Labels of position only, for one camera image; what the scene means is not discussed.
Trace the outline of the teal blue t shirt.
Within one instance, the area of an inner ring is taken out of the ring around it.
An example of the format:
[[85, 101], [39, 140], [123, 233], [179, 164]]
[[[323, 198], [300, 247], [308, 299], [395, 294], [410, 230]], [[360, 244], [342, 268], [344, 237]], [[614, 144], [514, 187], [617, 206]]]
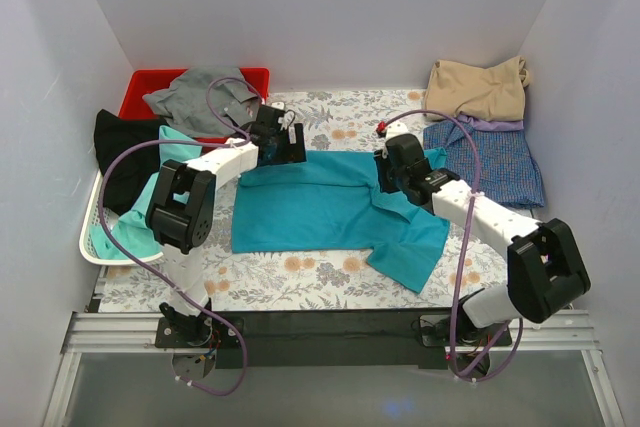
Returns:
[[378, 185], [372, 154], [310, 151], [303, 163], [241, 175], [233, 207], [235, 253], [362, 250], [379, 273], [419, 293], [450, 224]]

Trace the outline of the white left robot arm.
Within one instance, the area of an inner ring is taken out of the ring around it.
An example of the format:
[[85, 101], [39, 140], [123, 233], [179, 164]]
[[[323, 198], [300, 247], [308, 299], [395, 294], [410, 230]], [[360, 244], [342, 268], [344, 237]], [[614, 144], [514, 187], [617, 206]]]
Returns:
[[303, 124], [295, 120], [295, 113], [262, 105], [243, 133], [195, 159], [161, 163], [146, 224], [162, 247], [172, 289], [161, 312], [182, 318], [178, 334], [188, 345], [203, 346], [213, 333], [211, 320], [201, 314], [210, 296], [200, 263], [217, 190], [257, 167], [305, 160]]

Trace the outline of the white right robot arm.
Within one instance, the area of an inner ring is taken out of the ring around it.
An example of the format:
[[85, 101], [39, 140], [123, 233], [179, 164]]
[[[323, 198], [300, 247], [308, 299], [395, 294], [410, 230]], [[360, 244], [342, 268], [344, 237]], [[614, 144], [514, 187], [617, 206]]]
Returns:
[[416, 136], [386, 128], [374, 154], [384, 193], [403, 193], [426, 212], [454, 223], [506, 262], [505, 283], [459, 299], [449, 320], [454, 336], [475, 344], [489, 327], [525, 319], [541, 324], [591, 288], [571, 228], [559, 219], [540, 222], [473, 192], [457, 174], [436, 169]]

